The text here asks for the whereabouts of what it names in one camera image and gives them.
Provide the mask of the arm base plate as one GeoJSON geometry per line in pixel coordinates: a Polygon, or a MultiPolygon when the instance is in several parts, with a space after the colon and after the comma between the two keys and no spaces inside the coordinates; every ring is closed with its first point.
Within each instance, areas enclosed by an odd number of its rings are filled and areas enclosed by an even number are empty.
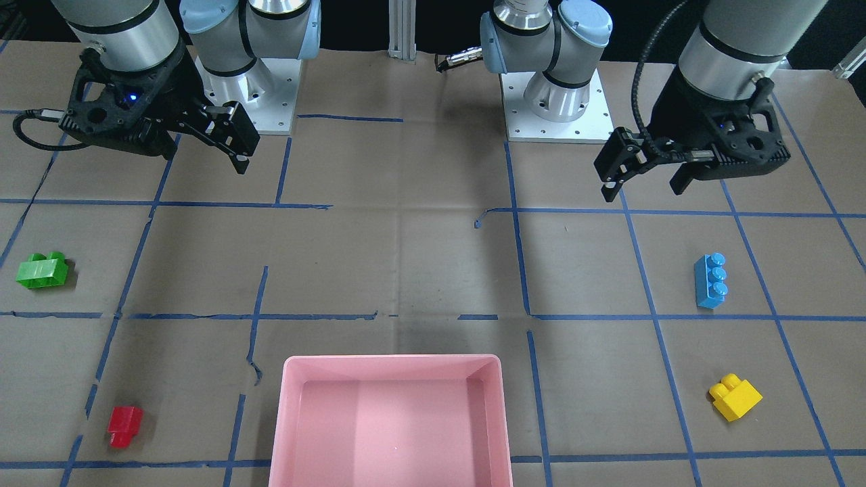
{"type": "Polygon", "coordinates": [[[566,89],[542,73],[501,74],[508,141],[603,144],[614,130],[602,80],[566,89]]]}
{"type": "Polygon", "coordinates": [[[195,59],[210,102],[216,106],[242,103],[260,135],[290,135],[304,64],[302,60],[264,58],[245,73],[223,76],[208,73],[201,59],[195,59]]]}

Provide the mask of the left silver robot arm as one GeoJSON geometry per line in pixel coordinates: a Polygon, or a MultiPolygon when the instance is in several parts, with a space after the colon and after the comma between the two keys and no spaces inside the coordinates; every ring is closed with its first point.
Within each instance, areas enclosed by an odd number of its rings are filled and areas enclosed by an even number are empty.
{"type": "MultiPolygon", "coordinates": [[[[641,73],[684,7],[680,2],[663,15],[641,50],[630,95],[637,130],[616,127],[593,163],[607,202],[659,164],[677,164],[669,185],[680,195],[693,180],[769,175],[791,158],[769,99],[771,75],[825,2],[708,2],[645,121],[641,73]]],[[[593,1],[563,1],[557,8],[547,1],[497,1],[480,19],[480,45],[436,58],[436,70],[483,61],[494,74],[531,73],[524,95],[531,112],[572,122],[584,114],[612,29],[610,14],[593,1]]]]}

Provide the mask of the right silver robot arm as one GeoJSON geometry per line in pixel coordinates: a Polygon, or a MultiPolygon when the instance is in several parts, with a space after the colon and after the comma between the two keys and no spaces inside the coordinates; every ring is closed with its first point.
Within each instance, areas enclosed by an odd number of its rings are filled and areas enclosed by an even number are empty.
{"type": "Polygon", "coordinates": [[[66,135],[173,158],[173,133],[226,154],[243,175],[262,135],[287,135],[300,69],[321,46],[319,1],[55,1],[84,45],[66,135]]]}

